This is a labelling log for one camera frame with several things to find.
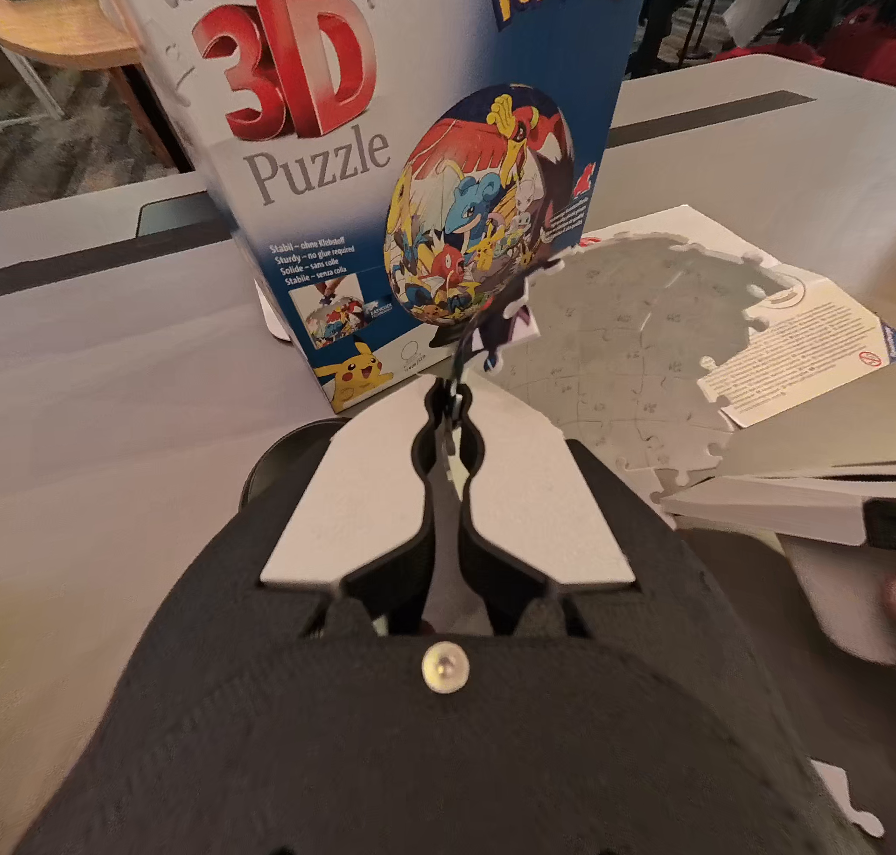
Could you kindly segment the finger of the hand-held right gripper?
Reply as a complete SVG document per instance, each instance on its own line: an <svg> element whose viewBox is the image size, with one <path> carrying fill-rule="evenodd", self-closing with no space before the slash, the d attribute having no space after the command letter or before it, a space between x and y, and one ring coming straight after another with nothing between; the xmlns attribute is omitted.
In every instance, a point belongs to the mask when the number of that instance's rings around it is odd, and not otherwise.
<svg viewBox="0 0 896 855"><path fill-rule="evenodd" d="M891 365L737 431L714 471L720 476L768 476L894 460Z"/></svg>
<svg viewBox="0 0 896 855"><path fill-rule="evenodd" d="M895 548L894 477L717 477L659 504L677 517L847 547Z"/></svg>

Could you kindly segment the round wooden side table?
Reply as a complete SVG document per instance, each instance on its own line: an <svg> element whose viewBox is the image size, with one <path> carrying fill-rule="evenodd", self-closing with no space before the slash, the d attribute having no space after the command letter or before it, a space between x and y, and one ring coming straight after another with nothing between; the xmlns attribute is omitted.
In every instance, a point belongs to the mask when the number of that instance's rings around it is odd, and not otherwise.
<svg viewBox="0 0 896 855"><path fill-rule="evenodd" d="M154 155L180 173L193 170L140 64L133 39L106 18L99 0L1 0L2 51L53 117L62 110L31 60L108 76Z"/></svg>

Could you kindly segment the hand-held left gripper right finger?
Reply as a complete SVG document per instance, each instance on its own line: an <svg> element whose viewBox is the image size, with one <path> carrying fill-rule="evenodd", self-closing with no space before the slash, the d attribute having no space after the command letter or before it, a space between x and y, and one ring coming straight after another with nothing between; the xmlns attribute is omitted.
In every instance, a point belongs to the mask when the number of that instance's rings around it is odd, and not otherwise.
<svg viewBox="0 0 896 855"><path fill-rule="evenodd" d="M469 379L448 457L461 498L458 558L475 592L594 592L635 574L563 433L487 381Z"/></svg>

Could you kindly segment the red bag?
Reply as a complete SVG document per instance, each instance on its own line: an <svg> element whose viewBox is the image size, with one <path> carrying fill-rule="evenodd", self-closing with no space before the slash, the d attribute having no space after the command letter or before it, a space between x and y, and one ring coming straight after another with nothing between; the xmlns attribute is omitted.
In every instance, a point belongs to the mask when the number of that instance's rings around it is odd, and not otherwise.
<svg viewBox="0 0 896 855"><path fill-rule="evenodd" d="M836 73L895 86L895 27L882 20L877 7L861 7L828 32L819 47L806 43L734 48L715 56L719 62L751 55L771 55Z"/></svg>

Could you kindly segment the partly built puzzle ball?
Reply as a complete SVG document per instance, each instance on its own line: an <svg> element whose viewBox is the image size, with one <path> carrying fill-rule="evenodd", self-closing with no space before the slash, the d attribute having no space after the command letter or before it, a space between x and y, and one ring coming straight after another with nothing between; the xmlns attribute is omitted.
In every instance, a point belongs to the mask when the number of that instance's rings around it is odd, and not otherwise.
<svg viewBox="0 0 896 855"><path fill-rule="evenodd" d="M785 289L756 255L605 238L532 280L539 336L474 370L657 500L715 473L735 425L698 380L761 330L746 311Z"/></svg>

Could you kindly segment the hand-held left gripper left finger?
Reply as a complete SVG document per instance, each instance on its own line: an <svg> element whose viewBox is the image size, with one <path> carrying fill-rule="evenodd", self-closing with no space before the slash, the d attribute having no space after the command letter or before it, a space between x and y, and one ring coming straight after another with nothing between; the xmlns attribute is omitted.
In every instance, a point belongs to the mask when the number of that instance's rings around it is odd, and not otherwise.
<svg viewBox="0 0 896 855"><path fill-rule="evenodd" d="M412 446L427 427L424 375L358 414L330 440L260 574L267 587L335 590L424 529L427 470Z"/></svg>

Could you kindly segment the white-backed puzzle piece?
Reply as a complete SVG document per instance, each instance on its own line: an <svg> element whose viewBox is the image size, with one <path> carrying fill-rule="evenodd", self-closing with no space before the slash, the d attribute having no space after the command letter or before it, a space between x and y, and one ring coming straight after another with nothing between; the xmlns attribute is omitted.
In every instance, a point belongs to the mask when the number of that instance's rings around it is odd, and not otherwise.
<svg viewBox="0 0 896 855"><path fill-rule="evenodd" d="M867 837L877 840L884 838L886 831L880 818L854 805L846 770L815 759L810 762L846 819Z"/></svg>

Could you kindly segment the white instruction leaflet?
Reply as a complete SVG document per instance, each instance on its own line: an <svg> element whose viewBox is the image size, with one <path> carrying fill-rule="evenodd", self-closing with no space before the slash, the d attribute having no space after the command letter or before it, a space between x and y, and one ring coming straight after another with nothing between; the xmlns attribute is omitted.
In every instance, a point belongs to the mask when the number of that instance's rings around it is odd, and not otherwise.
<svg viewBox="0 0 896 855"><path fill-rule="evenodd" d="M683 204L589 231L599 320L630 318L648 376L690 378L748 428L894 364L894 327Z"/></svg>

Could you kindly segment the black round ball stand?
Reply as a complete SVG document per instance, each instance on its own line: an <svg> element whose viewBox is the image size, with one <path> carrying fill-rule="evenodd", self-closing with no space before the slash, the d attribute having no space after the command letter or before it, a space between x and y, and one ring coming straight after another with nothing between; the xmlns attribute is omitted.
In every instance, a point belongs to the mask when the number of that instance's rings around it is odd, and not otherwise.
<svg viewBox="0 0 896 855"><path fill-rule="evenodd" d="M339 416L316 420L290 431L272 444L249 472L242 487L238 511L260 497L314 447L328 445L332 437L349 421Z"/></svg>

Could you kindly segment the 3D puzzle cardboard box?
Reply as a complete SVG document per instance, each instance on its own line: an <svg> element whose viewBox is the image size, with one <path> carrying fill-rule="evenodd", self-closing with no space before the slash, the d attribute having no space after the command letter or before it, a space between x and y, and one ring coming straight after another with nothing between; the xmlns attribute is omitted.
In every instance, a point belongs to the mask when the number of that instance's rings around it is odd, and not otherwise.
<svg viewBox="0 0 896 855"><path fill-rule="evenodd" d="M335 413L580 244L643 0L110 0Z"/></svg>

